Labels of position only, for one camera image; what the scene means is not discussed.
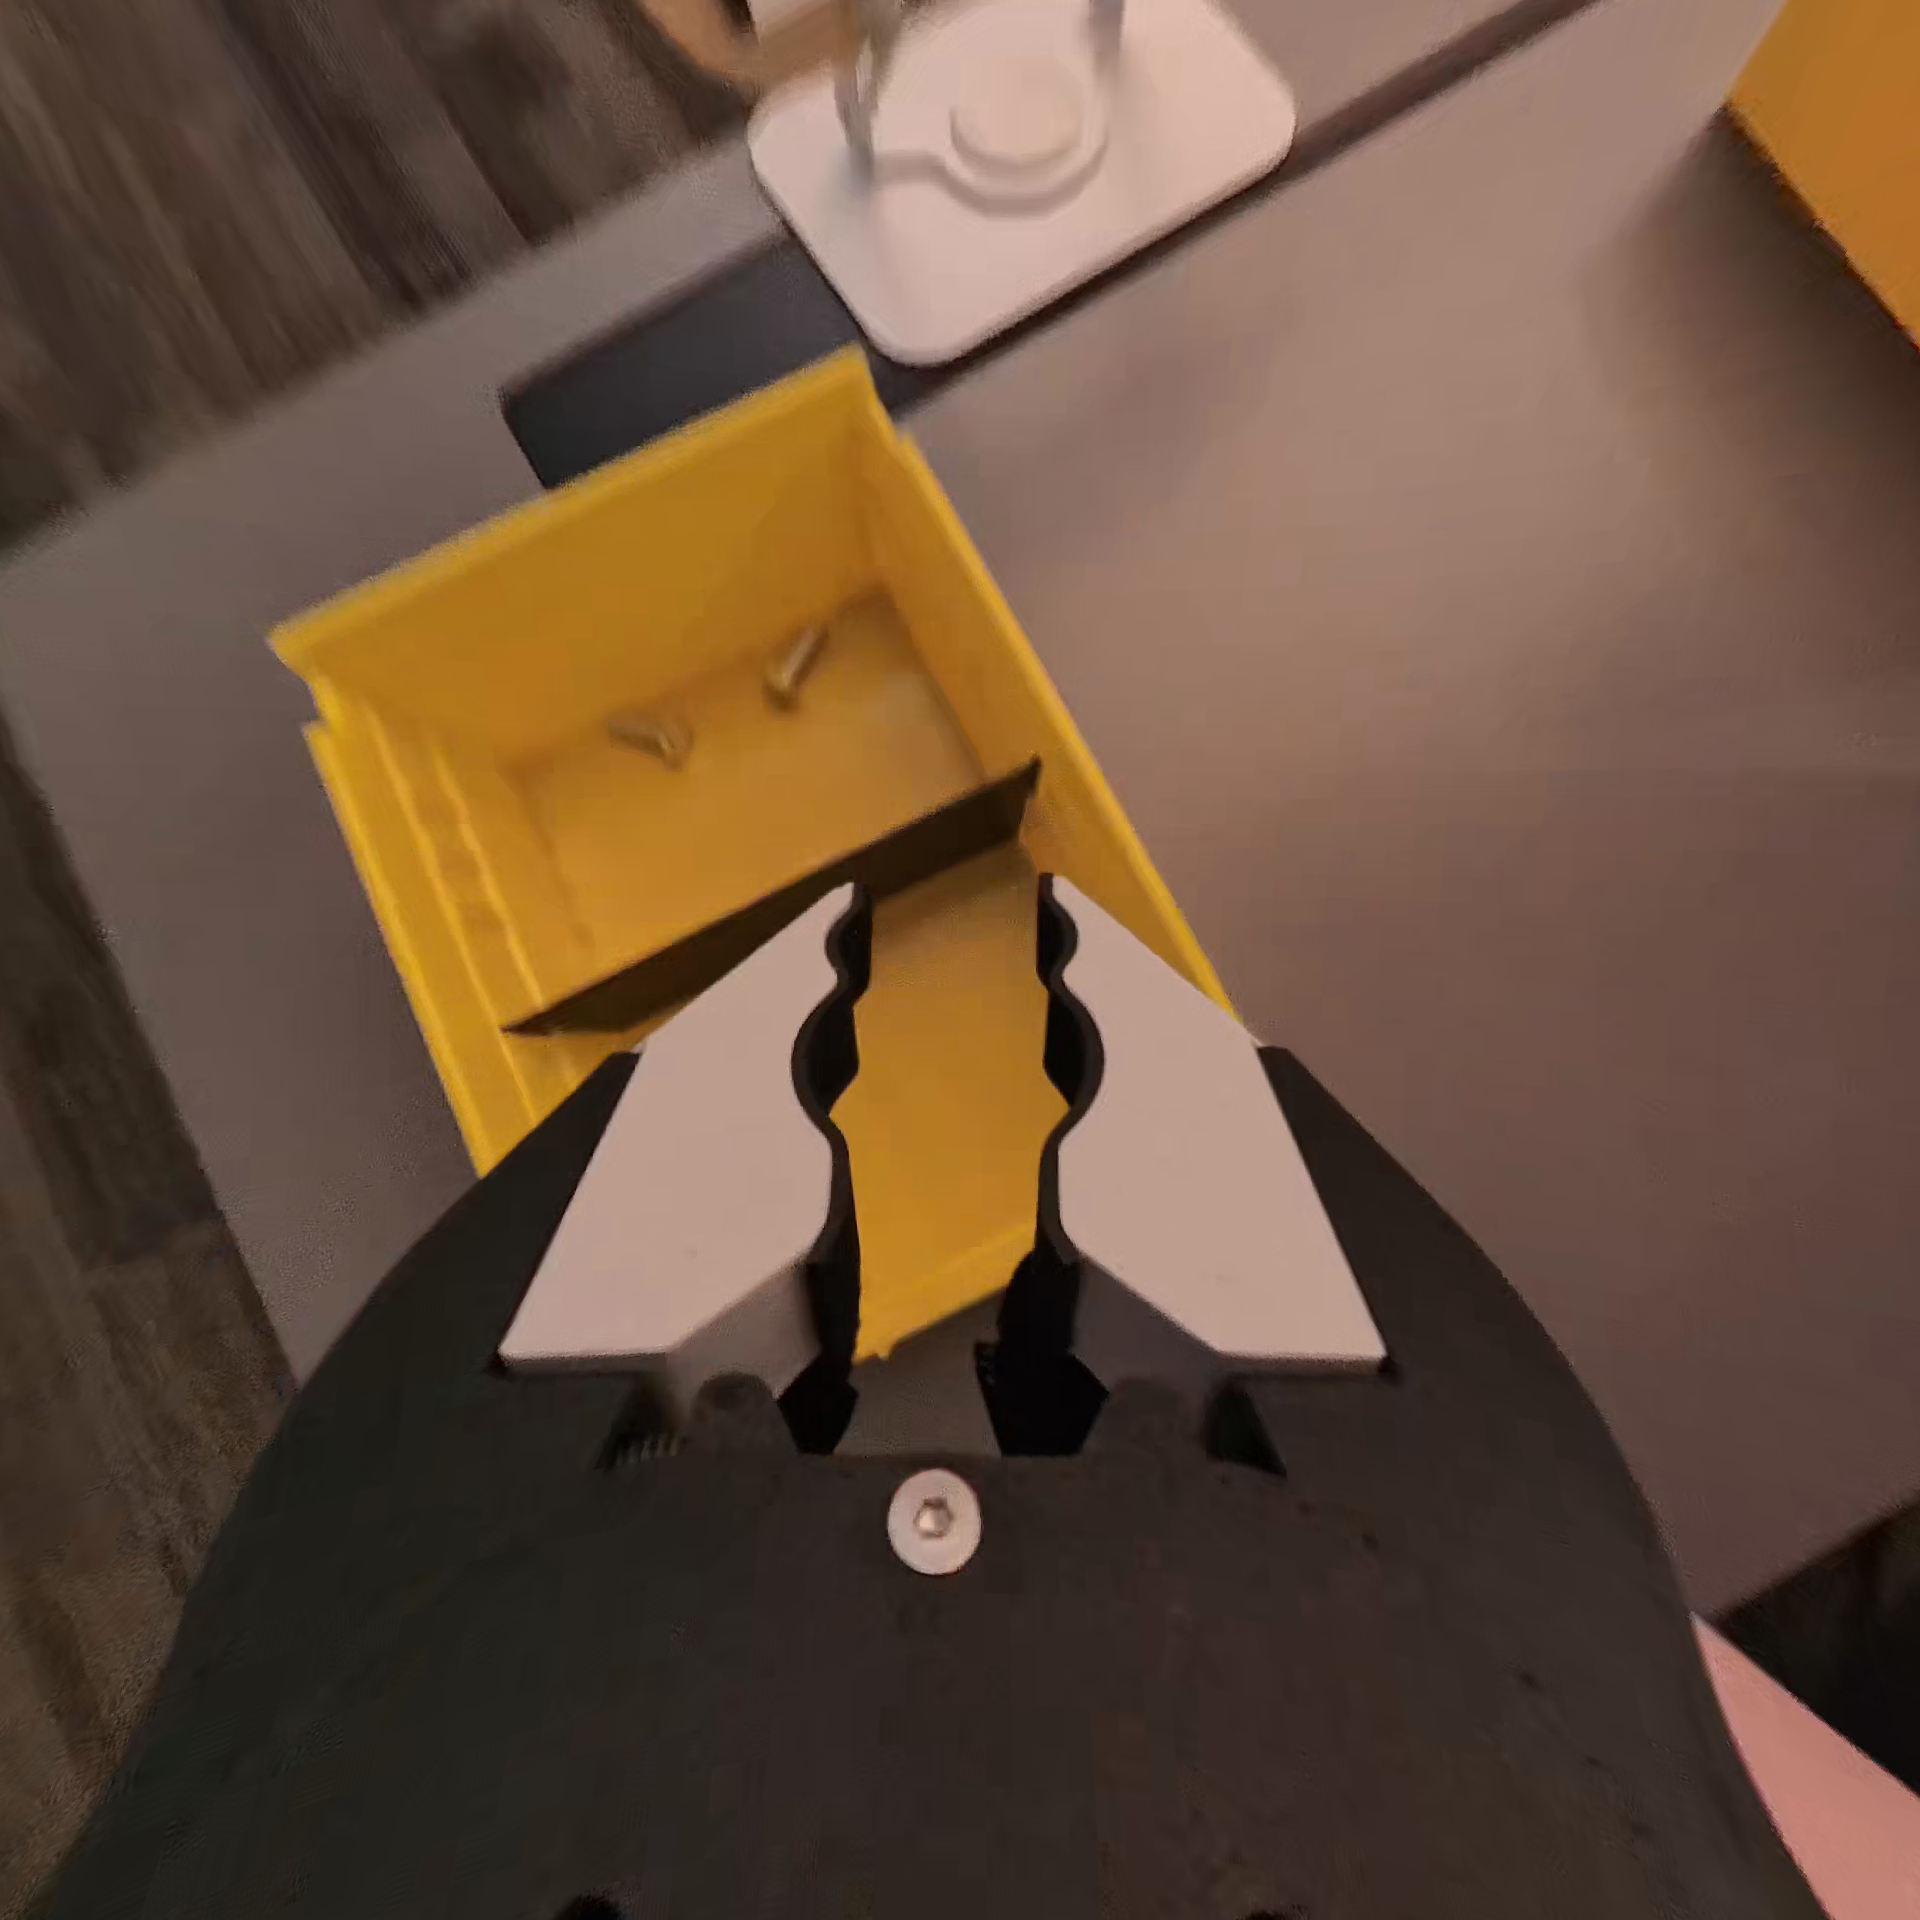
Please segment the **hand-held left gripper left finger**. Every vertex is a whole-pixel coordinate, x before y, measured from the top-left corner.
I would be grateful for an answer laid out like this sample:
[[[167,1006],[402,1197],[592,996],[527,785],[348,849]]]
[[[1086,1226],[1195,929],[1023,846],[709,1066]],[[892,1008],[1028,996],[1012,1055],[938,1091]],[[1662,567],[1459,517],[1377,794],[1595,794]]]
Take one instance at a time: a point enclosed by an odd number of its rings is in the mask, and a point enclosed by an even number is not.
[[[871,931],[870,893],[840,882],[637,1046],[500,1338],[510,1375],[627,1375],[672,1420],[750,1377],[786,1420],[853,1419],[858,1217],[832,1106]]]

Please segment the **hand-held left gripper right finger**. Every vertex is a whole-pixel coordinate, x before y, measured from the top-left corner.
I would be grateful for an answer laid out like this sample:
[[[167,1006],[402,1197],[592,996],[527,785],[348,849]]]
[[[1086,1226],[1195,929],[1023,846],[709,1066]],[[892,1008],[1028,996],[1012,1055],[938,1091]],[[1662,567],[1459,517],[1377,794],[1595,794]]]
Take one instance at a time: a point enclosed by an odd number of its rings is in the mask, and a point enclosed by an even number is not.
[[[1028,1253],[980,1351],[996,1420],[1130,1380],[1377,1375],[1361,1296],[1258,1040],[1065,875],[1037,882],[1041,1069],[1065,1101]]]

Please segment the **yellow plastic bin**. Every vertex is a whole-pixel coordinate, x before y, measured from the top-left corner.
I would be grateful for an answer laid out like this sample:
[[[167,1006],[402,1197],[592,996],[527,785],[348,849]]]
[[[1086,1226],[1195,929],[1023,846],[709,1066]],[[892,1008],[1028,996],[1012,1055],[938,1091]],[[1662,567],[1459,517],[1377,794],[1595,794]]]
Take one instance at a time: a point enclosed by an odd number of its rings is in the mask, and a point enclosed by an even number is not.
[[[1783,3],[1728,108],[1917,340],[1917,3]]]
[[[876,905],[858,1358],[1002,1291],[1065,1101],[1037,875],[1229,992],[867,361],[835,354],[270,634],[476,1173],[719,977],[545,1026],[1037,763],[1008,844]]]

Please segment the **dark table mat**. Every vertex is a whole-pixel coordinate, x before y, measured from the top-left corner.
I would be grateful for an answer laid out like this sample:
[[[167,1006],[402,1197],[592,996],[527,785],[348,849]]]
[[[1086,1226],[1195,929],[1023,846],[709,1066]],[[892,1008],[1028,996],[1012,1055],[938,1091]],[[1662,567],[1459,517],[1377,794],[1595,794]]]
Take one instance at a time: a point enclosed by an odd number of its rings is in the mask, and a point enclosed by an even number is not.
[[[554,490],[840,351],[862,354],[892,416],[953,375],[871,348],[801,241],[777,238],[528,373],[500,416]]]

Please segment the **white round disc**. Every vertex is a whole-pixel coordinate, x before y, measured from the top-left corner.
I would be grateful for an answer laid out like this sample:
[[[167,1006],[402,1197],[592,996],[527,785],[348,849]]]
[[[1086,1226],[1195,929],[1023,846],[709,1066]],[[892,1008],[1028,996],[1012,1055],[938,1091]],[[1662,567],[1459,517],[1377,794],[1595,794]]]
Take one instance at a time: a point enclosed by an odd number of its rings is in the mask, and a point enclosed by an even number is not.
[[[1090,75],[1065,56],[1000,49],[957,80],[947,131],[973,173],[1041,184],[1105,152],[1108,110]]]

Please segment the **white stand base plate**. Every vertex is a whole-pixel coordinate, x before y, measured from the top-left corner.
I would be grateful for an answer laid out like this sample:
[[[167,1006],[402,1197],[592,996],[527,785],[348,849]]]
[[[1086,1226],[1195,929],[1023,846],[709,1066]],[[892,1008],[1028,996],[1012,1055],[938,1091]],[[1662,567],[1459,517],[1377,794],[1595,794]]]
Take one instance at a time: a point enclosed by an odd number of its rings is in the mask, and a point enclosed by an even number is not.
[[[858,331],[935,369],[1035,321],[1277,173],[1300,100],[1222,3],[1126,3],[1118,80],[1090,68],[1090,3],[858,3],[858,49],[777,84],[748,121],[756,181]],[[953,154],[957,80],[1000,49],[1084,68],[1105,152],[1000,184]]]

